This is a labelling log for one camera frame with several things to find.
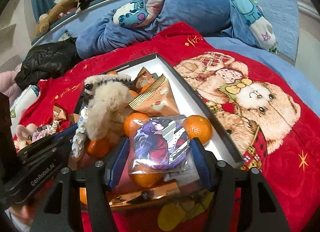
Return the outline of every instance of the red blanket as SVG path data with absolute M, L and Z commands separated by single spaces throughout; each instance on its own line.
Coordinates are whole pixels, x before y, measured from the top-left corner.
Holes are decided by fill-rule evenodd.
M 73 113 L 86 77 L 155 52 L 203 97 L 244 155 L 242 168 L 262 170 L 291 230 L 301 231 L 320 203 L 319 118 L 268 67 L 213 48 L 185 23 L 168 27 L 151 41 L 87 59 L 59 79 L 40 81 L 41 95 L 20 124 L 50 121 L 54 103 Z M 119 231 L 160 231 L 158 211 L 139 210 L 150 222 L 132 212 L 115 214 Z M 200 231 L 204 219 L 200 215 L 174 231 Z

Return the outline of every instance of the anime badge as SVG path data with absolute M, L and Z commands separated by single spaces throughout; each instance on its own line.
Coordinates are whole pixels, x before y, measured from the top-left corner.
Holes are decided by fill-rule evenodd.
M 156 118 L 142 125 L 133 139 L 138 161 L 157 170 L 176 167 L 187 155 L 186 130 L 169 118 Z

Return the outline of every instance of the clear plastic bag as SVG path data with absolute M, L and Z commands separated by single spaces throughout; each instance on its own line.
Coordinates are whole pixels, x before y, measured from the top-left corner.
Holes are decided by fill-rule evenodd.
M 150 117 L 130 130 L 129 174 L 184 170 L 189 152 L 184 121 L 184 115 Z

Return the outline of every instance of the orange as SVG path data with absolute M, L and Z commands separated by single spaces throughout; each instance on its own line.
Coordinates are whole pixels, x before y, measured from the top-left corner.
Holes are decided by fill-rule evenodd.
M 79 188 L 80 189 L 80 201 L 87 205 L 88 202 L 87 202 L 87 190 L 86 188 Z
M 197 137 L 199 138 L 200 142 L 205 145 L 212 137 L 211 123 L 203 116 L 189 116 L 182 125 L 185 128 L 190 140 L 194 137 Z
M 115 71 L 109 71 L 109 72 L 107 73 L 107 75 L 109 75 L 109 74 L 111 74 L 111 75 L 118 75 L 118 73 L 115 72 Z
M 88 205 L 88 201 L 87 201 L 87 189 L 86 189 L 86 188 L 79 188 L 79 190 L 80 190 L 80 201 L 81 201 L 83 204 Z M 106 195 L 106 198 L 108 199 L 108 201 L 110 201 L 110 200 L 112 199 L 112 196 L 115 197 L 115 195 L 109 196 L 109 195 L 108 195 L 108 192 L 106 192 L 105 195 Z
M 133 91 L 133 90 L 129 90 L 129 92 L 133 95 L 133 97 L 134 98 L 136 98 L 136 97 L 138 97 L 139 96 L 139 94 L 138 93 L 136 93 L 135 91 Z
M 130 174 L 130 178 L 133 181 L 143 187 L 143 188 L 151 188 L 153 187 L 158 181 L 160 181 L 163 177 L 162 172 L 155 172 L 156 170 L 146 166 L 145 164 L 139 164 L 138 166 L 133 168 L 133 171 L 142 171 L 146 173 L 141 174 Z
M 142 87 L 142 89 L 140 90 L 140 94 L 143 93 L 143 92 L 145 92 L 152 84 L 153 84 L 153 83 L 148 83 L 148 84 L 144 85 L 144 86 Z
M 86 152 L 92 158 L 102 158 L 110 151 L 110 143 L 107 138 L 90 141 Z
M 132 113 L 128 116 L 123 125 L 124 133 L 127 137 L 130 136 L 130 131 L 136 133 L 142 124 L 148 121 L 149 116 L 143 113 Z

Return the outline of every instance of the orange snack wrapper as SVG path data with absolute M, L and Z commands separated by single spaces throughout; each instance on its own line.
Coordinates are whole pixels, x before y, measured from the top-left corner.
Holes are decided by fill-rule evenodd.
M 179 115 L 169 80 L 161 75 L 145 92 L 136 97 L 129 106 L 149 116 Z
M 150 72 L 145 67 L 142 67 L 138 76 L 135 79 L 135 85 L 136 85 L 136 88 L 140 90 L 143 88 L 143 86 L 149 83 L 154 83 L 155 81 L 156 79 L 153 78 Z

